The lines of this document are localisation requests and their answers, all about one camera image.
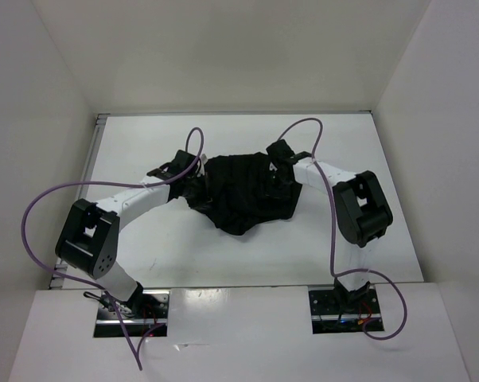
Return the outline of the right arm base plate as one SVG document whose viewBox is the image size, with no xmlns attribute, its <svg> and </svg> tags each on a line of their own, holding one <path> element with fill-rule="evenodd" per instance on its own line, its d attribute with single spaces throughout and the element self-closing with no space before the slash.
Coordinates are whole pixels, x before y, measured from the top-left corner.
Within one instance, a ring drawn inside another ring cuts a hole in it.
<svg viewBox="0 0 479 382">
<path fill-rule="evenodd" d="M 308 290 L 313 334 L 383 332 L 384 324 L 376 289 L 368 286 L 360 297 L 347 302 L 337 287 L 323 286 Z"/>
</svg>

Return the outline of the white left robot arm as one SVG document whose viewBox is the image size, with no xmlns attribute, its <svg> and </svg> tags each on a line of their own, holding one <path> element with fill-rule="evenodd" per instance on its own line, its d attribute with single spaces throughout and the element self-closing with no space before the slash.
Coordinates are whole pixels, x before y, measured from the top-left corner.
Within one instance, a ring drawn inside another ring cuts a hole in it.
<svg viewBox="0 0 479 382">
<path fill-rule="evenodd" d="M 196 197 L 204 187 L 203 176 L 176 181 L 144 177 L 112 197 L 99 201 L 79 199 L 70 208 L 56 255 L 108 291 L 122 316 L 134 318 L 142 312 L 143 286 L 117 260 L 120 232 L 150 210 L 179 197 Z"/>
</svg>

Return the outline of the black pleated skirt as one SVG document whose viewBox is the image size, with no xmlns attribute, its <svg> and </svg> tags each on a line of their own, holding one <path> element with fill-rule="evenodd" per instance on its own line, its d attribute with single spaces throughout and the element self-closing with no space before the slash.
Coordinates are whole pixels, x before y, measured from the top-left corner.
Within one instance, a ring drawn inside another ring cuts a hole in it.
<svg viewBox="0 0 479 382">
<path fill-rule="evenodd" d="M 289 220 L 298 199 L 272 199 L 265 194 L 270 158 L 241 154 L 210 158 L 204 165 L 208 202 L 191 209 L 207 216 L 219 230 L 242 236 L 258 224 Z"/>
</svg>

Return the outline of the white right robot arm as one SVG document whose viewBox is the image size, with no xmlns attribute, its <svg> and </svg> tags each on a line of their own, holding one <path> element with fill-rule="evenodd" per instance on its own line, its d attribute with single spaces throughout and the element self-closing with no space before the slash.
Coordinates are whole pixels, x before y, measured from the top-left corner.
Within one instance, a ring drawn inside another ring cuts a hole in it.
<svg viewBox="0 0 479 382">
<path fill-rule="evenodd" d="M 337 287 L 335 307 L 353 312 L 369 284 L 374 243 L 386 234 L 393 214 L 377 176 L 354 173 L 312 158 L 269 165 L 276 185 L 304 185 L 324 193 L 331 212 L 329 271 Z"/>
</svg>

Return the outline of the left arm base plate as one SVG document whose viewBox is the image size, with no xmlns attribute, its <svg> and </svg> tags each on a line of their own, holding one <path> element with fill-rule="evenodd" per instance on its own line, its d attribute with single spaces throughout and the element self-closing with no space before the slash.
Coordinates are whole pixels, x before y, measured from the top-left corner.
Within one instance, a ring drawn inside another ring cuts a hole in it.
<svg viewBox="0 0 479 382">
<path fill-rule="evenodd" d="M 104 293 L 93 294 L 85 291 L 83 296 L 98 302 L 94 338 L 124 337 L 119 317 L 122 318 L 127 333 L 133 338 L 167 336 L 169 290 L 145 290 L 143 303 L 133 310 L 117 302 L 119 315 Z"/>
</svg>

